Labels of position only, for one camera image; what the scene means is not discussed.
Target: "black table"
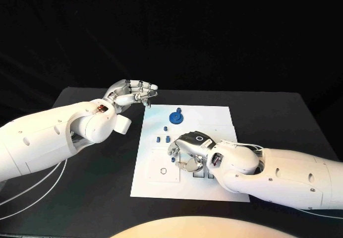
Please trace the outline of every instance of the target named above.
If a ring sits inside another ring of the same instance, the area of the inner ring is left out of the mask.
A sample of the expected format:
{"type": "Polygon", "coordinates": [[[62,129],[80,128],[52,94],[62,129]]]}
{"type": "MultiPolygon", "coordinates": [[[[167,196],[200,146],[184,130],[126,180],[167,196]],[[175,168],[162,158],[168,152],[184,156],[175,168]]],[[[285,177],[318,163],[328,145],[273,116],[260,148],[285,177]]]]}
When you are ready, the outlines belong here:
{"type": "MultiPolygon", "coordinates": [[[[105,91],[66,88],[54,107],[101,98],[105,91]]],[[[337,160],[297,93],[160,90],[152,104],[229,106],[239,142],[337,160]]],[[[23,213],[0,221],[0,234],[108,237],[155,219],[196,215],[249,221],[298,237],[343,237],[343,220],[312,216],[252,196],[250,203],[129,197],[144,106],[132,105],[122,115],[132,120],[126,135],[113,132],[67,160],[54,189],[23,213]]],[[[60,169],[31,191],[0,206],[1,217],[43,195],[60,169]]],[[[0,201],[30,187],[49,171],[10,179],[0,201]]],[[[325,214],[343,216],[341,211],[325,214]]]]}

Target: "white robotic arm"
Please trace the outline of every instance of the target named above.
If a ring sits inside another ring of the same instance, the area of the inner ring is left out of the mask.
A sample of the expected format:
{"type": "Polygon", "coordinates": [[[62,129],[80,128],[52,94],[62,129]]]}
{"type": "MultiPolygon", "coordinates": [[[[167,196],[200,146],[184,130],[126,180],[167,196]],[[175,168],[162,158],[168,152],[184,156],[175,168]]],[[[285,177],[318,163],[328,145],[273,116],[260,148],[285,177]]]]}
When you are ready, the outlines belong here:
{"type": "Polygon", "coordinates": [[[101,143],[112,130],[126,133],[131,121],[118,115],[132,103],[150,107],[157,86],[121,80],[103,98],[30,114],[0,128],[0,181],[40,171],[101,143]]]}
{"type": "Polygon", "coordinates": [[[259,147],[252,151],[246,146],[259,147],[224,140],[216,143],[196,131],[171,143],[168,154],[184,151],[191,158],[175,165],[196,172],[206,164],[220,186],[233,193],[297,209],[343,209],[343,163],[289,150],[259,147]]]}

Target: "blue object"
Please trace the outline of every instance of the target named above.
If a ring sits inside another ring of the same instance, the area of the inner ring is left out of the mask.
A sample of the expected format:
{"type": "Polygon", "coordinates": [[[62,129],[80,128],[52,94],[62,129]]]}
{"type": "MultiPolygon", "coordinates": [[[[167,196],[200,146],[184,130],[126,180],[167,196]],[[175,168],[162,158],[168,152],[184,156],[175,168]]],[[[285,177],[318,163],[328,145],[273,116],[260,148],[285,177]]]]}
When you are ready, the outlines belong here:
{"type": "Polygon", "coordinates": [[[180,124],[183,122],[183,115],[180,113],[180,108],[177,108],[175,112],[170,114],[170,122],[173,124],[180,124]]]}

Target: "robotic hand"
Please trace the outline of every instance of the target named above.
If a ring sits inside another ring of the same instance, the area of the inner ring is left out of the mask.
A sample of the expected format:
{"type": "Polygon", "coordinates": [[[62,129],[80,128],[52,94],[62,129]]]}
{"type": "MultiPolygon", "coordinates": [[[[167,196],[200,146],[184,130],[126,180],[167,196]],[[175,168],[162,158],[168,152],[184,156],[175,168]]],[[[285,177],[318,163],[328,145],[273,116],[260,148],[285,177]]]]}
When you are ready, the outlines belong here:
{"type": "Polygon", "coordinates": [[[30,114],[0,128],[0,182],[40,171],[101,143],[112,130],[126,133],[131,121],[118,115],[132,103],[150,107],[157,86],[121,80],[102,99],[30,114]]]}
{"type": "Polygon", "coordinates": [[[206,166],[232,193],[246,193],[297,209],[343,209],[343,163],[289,150],[226,140],[216,143],[197,131],[171,143],[168,155],[180,151],[191,158],[175,166],[187,172],[206,166]]]}

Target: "black background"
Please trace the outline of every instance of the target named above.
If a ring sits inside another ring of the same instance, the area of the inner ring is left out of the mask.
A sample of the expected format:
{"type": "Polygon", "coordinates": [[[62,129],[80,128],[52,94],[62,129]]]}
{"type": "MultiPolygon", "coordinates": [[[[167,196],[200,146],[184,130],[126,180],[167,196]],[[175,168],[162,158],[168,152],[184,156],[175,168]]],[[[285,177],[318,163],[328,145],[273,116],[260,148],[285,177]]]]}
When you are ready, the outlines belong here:
{"type": "Polygon", "coordinates": [[[49,109],[64,87],[122,78],[160,89],[298,92],[343,158],[341,22],[337,6],[312,3],[1,1],[0,122],[49,109]]]}

